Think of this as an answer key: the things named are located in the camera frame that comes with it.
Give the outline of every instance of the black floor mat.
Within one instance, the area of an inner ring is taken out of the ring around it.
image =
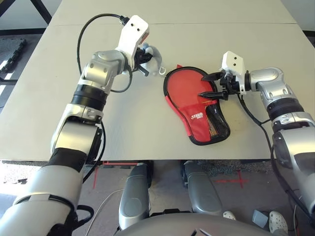
[[[25,39],[0,39],[0,71],[10,70],[25,45]]]

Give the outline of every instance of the black cable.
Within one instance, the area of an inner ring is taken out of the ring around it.
[[[262,131],[264,132],[265,136],[266,136],[266,140],[268,143],[268,148],[271,151],[271,143],[267,134],[267,131],[265,130],[265,128],[262,126],[263,123],[266,123],[267,121],[264,122],[260,122],[259,120],[256,119],[256,117],[254,117],[254,115],[248,110],[245,101],[243,100],[243,96],[242,98],[240,98],[240,95],[237,94],[238,100],[240,101],[244,111],[246,112],[246,114],[262,129]]]
[[[94,216],[94,210],[93,210],[93,208],[90,207],[90,206],[78,205],[77,210],[84,210],[84,211],[87,211],[90,215],[87,216],[86,218],[84,218],[84,219],[78,221],[78,222],[76,223],[76,227],[75,227],[76,229],[79,228],[79,227],[81,227],[81,226],[84,225],[85,223],[89,222],[89,220],[91,220],[91,219],[93,218],[93,216]]]
[[[97,161],[95,161],[94,165],[92,166],[92,168],[89,170],[89,172],[83,177],[83,183],[90,177],[90,175],[93,173],[93,171],[95,170],[96,166],[99,164],[104,151],[105,151],[105,146],[106,146],[106,133],[105,133],[105,127],[103,122],[101,122],[101,126],[102,126],[102,130],[103,130],[103,147],[102,147],[102,151],[100,152],[100,155],[97,159]]]
[[[277,176],[277,179],[281,185],[281,187],[284,189],[285,193],[287,195],[289,195],[294,201],[295,203],[300,207],[300,209],[306,214],[306,216],[308,217],[308,219],[311,222],[315,222],[315,219],[313,219],[312,216],[309,215],[309,212],[307,210],[307,208],[304,206],[304,204],[299,200],[299,198],[296,196],[296,194],[293,192],[293,190],[291,189],[290,185],[286,182],[285,178],[281,175],[278,167],[277,167],[277,163],[274,157],[274,147],[271,146],[267,131],[264,129],[264,127],[262,127],[262,123],[256,119],[256,117],[253,116],[253,114],[248,110],[245,101],[243,100],[243,96],[240,98],[240,95],[237,94],[237,97],[244,109],[244,111],[247,113],[247,115],[262,129],[262,131],[264,132],[265,136],[266,136],[266,140],[268,143],[268,148],[270,150],[270,159],[271,159],[271,166],[272,169],[275,173],[275,175]]]
[[[111,13],[105,13],[105,14],[99,14],[99,15],[96,15],[92,18],[89,19],[89,21],[87,21],[85,23],[85,25],[83,26],[83,28],[81,29],[81,32],[80,32],[80,35],[79,35],[79,38],[78,38],[78,44],[77,44],[77,62],[78,62],[78,67],[79,67],[79,72],[80,72],[80,75],[82,74],[82,69],[81,69],[81,62],[80,62],[80,45],[81,45],[81,39],[82,39],[82,36],[83,36],[83,33],[85,31],[85,29],[89,26],[89,24],[91,22],[93,22],[94,20],[96,20],[97,18],[100,18],[100,17],[116,17],[118,19],[120,19],[120,16],[117,15],[117,14],[111,14]]]
[[[111,92],[116,92],[116,93],[125,92],[130,87],[131,82],[132,82],[132,71],[131,71],[131,67],[129,65],[127,66],[127,70],[129,72],[129,83],[128,83],[127,87],[124,88],[123,90],[113,90],[113,89],[111,89],[110,90]]]
[[[117,14],[104,13],[104,14],[99,14],[99,15],[92,17],[91,19],[89,19],[89,21],[87,21],[85,23],[85,25],[81,29],[81,32],[80,32],[80,35],[78,38],[78,44],[77,44],[77,62],[78,62],[78,68],[79,68],[80,75],[82,74],[81,60],[80,60],[80,46],[81,46],[81,40],[82,40],[83,33],[86,30],[86,28],[89,26],[90,23],[92,23],[94,20],[96,20],[97,18],[100,18],[100,17],[116,17],[122,21],[123,25],[125,25],[126,22],[129,20],[128,17],[120,16]],[[127,87],[123,90],[111,89],[111,92],[117,92],[117,93],[125,92],[130,87],[131,82],[132,82],[132,71],[131,71],[131,67],[129,65],[127,67],[127,70],[129,72],[129,83],[128,83]]]
[[[270,121],[271,121],[270,119],[267,119],[267,120],[261,122],[261,124],[265,124],[265,123],[270,122]]]
[[[116,231],[114,232],[113,236],[115,236],[120,231],[119,226],[117,227]]]
[[[89,19],[85,23],[85,25],[81,29],[81,32],[80,32],[80,35],[79,35],[79,38],[78,38],[78,43],[77,43],[77,62],[78,62],[78,68],[79,68],[80,75],[82,74],[81,61],[80,61],[80,46],[81,46],[81,40],[82,40],[83,33],[84,33],[84,31],[86,30],[86,28],[89,26],[89,24],[91,22],[93,22],[94,20],[96,20],[97,18],[100,18],[100,17],[116,17],[116,18],[119,18],[123,25],[125,25],[129,21],[128,17],[120,16],[120,15],[117,15],[117,14],[104,13],[104,14],[99,14],[99,15],[96,15],[96,16],[92,17],[91,19]],[[129,83],[128,83],[127,87],[125,89],[123,89],[123,90],[113,90],[113,89],[111,89],[111,92],[117,92],[117,93],[125,92],[130,87],[131,82],[132,82],[132,70],[131,70],[131,67],[129,65],[127,65],[127,70],[129,72]],[[92,166],[92,168],[83,177],[83,182],[85,182],[89,178],[89,176],[93,173],[93,171],[95,170],[96,166],[99,164],[99,162],[100,162],[100,160],[101,160],[101,158],[102,158],[102,156],[104,154],[104,151],[105,151],[106,133],[105,133],[105,128],[104,128],[103,122],[101,122],[101,126],[102,126],[102,133],[103,133],[103,137],[104,137],[102,151],[101,151],[97,161]]]
[[[287,200],[288,200],[288,202],[289,202],[289,205],[290,205],[290,208],[291,208],[291,211],[292,211],[292,216],[294,216],[294,217],[293,217],[293,220],[296,222],[296,223],[295,223],[295,229],[288,229],[288,231],[293,232],[293,231],[295,231],[295,230],[297,229],[297,227],[299,226],[299,221],[297,220],[297,216],[294,215],[294,209],[293,209],[293,206],[292,206],[292,204],[291,204],[291,198],[290,198],[289,195],[287,196]]]

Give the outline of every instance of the gray object on floor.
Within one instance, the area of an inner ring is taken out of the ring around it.
[[[8,71],[26,45],[25,39],[5,39],[0,40],[0,71]]]
[[[222,216],[220,198],[201,166],[194,161],[187,161],[185,172],[193,212]]]
[[[122,230],[149,217],[147,165],[135,166],[125,185],[119,206],[119,226]]]
[[[254,210],[252,221],[259,227],[264,228],[268,221],[268,216],[264,215],[259,210]]]

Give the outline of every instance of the printed logo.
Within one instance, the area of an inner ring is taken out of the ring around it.
[[[200,113],[197,113],[197,114],[195,114],[195,115],[192,115],[191,117],[190,117],[190,119],[200,119],[200,118],[203,118],[203,113],[202,112],[200,112]]]

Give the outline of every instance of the black mesh pocket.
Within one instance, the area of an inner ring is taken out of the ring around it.
[[[230,128],[223,118],[220,106],[217,104],[207,106],[206,114],[209,124],[210,139],[214,142],[226,139],[230,135]]]

